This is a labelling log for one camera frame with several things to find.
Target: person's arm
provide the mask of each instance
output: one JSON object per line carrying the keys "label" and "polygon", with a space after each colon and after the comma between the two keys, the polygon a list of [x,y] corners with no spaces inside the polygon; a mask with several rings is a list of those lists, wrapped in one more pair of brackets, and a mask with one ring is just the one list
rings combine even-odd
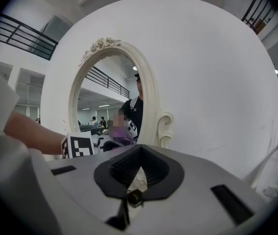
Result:
{"label": "person's arm", "polygon": [[46,129],[20,113],[11,113],[4,133],[22,141],[28,148],[40,150],[43,154],[62,154],[61,142],[64,135]]}

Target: black metal railing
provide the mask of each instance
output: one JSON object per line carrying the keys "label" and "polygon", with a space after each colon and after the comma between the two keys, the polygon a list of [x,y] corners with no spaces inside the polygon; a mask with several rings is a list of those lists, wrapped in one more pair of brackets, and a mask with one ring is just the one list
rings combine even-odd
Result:
{"label": "black metal railing", "polygon": [[86,78],[126,98],[129,98],[129,90],[121,86],[114,79],[110,78],[107,74],[103,73],[95,66],[93,66],[89,70],[88,74],[86,75]]}
{"label": "black metal railing", "polygon": [[5,14],[0,15],[0,42],[51,59],[57,41]]}
{"label": "black metal railing", "polygon": [[270,21],[275,12],[276,8],[272,6],[270,0],[252,0],[247,12],[242,18],[242,22],[246,23],[258,34]]}

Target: black slot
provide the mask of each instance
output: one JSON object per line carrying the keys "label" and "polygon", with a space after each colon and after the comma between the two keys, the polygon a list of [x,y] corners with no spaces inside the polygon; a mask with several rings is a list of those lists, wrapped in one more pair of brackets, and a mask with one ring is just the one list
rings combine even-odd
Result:
{"label": "black slot", "polygon": [[56,169],[52,169],[51,172],[54,176],[59,175],[59,174],[63,174],[72,170],[76,170],[76,167],[69,165],[69,166],[65,166],[65,167],[61,167],[61,168],[56,168]]}
{"label": "black slot", "polygon": [[211,191],[237,225],[253,216],[254,213],[227,186],[214,186]]}
{"label": "black slot", "polygon": [[123,199],[121,201],[117,215],[109,218],[105,223],[121,231],[124,231],[127,228],[130,224],[127,200]]}

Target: black cap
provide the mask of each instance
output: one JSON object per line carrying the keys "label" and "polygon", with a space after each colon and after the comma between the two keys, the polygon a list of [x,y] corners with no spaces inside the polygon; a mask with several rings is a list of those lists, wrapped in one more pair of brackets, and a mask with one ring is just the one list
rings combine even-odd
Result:
{"label": "black cap", "polygon": [[137,78],[137,82],[140,81],[139,72],[136,72],[135,77]]}

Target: black t-shirt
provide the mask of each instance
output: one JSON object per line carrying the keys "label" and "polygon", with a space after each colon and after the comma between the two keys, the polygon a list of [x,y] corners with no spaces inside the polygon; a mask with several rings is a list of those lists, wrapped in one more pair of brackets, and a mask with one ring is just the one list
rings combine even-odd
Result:
{"label": "black t-shirt", "polygon": [[119,114],[124,114],[127,119],[131,120],[137,127],[137,133],[139,135],[143,114],[143,101],[138,97],[134,108],[130,109],[131,99],[127,100],[119,110]]}
{"label": "black t-shirt", "polygon": [[103,125],[103,126],[106,126],[106,121],[105,120],[101,120],[100,124]]}

